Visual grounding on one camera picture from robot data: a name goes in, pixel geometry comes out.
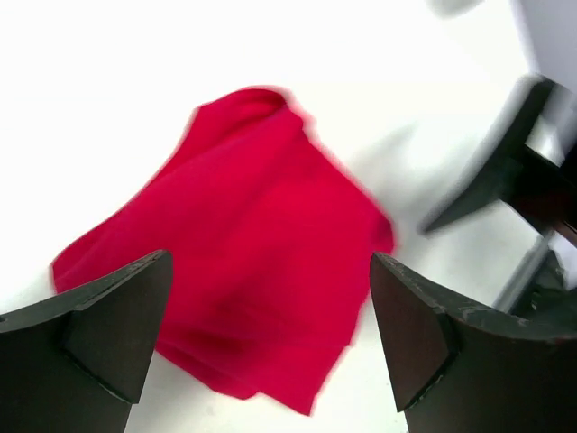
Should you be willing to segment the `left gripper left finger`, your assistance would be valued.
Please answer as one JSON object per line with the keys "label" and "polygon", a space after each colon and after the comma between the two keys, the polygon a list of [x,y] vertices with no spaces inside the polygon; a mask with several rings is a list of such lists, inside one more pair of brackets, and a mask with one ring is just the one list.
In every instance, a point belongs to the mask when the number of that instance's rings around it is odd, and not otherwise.
{"label": "left gripper left finger", "polygon": [[164,251],[1,317],[1,430],[122,432],[172,282]]}

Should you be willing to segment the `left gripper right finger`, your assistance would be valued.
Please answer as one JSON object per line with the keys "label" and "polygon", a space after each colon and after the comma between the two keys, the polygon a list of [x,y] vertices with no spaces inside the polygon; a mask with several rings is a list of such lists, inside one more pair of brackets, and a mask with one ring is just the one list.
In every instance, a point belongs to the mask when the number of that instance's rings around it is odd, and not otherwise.
{"label": "left gripper right finger", "polygon": [[412,432],[573,432],[576,298],[497,311],[384,254],[370,283],[394,400]]}

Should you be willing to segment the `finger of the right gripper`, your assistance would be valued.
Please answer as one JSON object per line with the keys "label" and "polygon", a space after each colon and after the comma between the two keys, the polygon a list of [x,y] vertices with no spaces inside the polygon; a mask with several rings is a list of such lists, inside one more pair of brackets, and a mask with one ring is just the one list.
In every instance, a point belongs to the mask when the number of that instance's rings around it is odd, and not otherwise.
{"label": "finger of the right gripper", "polygon": [[[549,78],[529,78],[486,161],[459,193],[421,225],[425,234],[448,226],[498,200],[536,231],[553,230],[576,243],[576,94]],[[530,144],[539,120],[552,127],[547,157]]]}

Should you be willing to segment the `red t shirt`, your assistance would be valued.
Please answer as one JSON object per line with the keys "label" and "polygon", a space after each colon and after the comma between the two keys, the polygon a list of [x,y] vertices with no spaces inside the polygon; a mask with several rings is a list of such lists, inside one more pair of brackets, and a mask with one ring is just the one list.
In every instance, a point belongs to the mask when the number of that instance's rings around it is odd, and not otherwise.
{"label": "red t shirt", "polygon": [[215,392],[307,415],[393,249],[376,203],[274,88],[200,106],[178,149],[51,266],[57,291],[154,250],[173,260],[157,351]]}

